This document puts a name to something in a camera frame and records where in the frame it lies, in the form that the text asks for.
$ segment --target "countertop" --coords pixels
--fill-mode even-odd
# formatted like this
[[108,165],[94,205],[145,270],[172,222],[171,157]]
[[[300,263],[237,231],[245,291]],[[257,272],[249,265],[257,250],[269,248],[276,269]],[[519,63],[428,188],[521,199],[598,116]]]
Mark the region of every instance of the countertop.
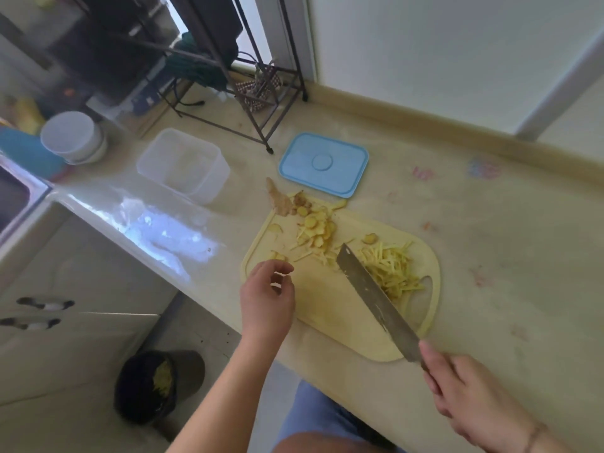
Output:
[[[193,89],[187,97],[203,92],[211,95]],[[192,111],[253,135],[232,99],[210,97]],[[137,159],[166,127],[222,149],[231,176],[207,208],[137,173]],[[298,101],[271,138],[274,156],[168,111],[143,140],[110,138],[105,159],[78,167],[46,200],[240,331],[239,266],[270,210],[265,177],[284,192],[301,189],[277,173],[301,131],[365,146],[369,165],[349,208],[420,236],[436,252],[442,294],[430,340],[483,361],[577,450],[604,450],[601,190]],[[473,450],[435,411],[417,365],[368,361],[299,321],[278,359],[410,452]]]

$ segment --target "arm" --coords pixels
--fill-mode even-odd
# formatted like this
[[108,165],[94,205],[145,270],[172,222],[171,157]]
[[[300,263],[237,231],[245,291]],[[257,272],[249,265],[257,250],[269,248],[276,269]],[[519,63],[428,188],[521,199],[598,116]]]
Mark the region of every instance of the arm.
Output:
[[168,453],[247,451],[266,374],[294,319],[294,285],[280,275],[293,269],[270,260],[250,272],[240,291],[241,342]]
[[420,350],[436,409],[468,442],[490,453],[572,453],[484,365],[469,356],[446,356],[425,341]]

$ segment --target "sink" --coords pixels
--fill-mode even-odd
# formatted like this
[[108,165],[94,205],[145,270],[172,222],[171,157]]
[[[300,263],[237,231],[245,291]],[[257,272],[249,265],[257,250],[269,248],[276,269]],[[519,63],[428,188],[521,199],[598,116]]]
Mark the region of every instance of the sink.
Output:
[[45,182],[0,154],[0,244],[49,192]]

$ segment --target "knife blade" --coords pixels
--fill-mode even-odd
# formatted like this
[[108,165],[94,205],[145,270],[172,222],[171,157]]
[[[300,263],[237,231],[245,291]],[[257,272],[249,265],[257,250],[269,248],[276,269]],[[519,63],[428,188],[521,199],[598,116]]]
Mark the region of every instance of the knife blade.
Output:
[[423,363],[419,337],[345,243],[342,244],[336,262],[403,357],[409,362]]

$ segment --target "blue shorts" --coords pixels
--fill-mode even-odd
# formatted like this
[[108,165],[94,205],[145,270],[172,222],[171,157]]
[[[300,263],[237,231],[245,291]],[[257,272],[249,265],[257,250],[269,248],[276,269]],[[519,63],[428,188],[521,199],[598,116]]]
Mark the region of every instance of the blue shorts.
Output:
[[298,433],[322,433],[369,442],[386,450],[405,453],[373,428],[336,404],[305,381],[300,381],[294,405],[283,421],[277,443]]

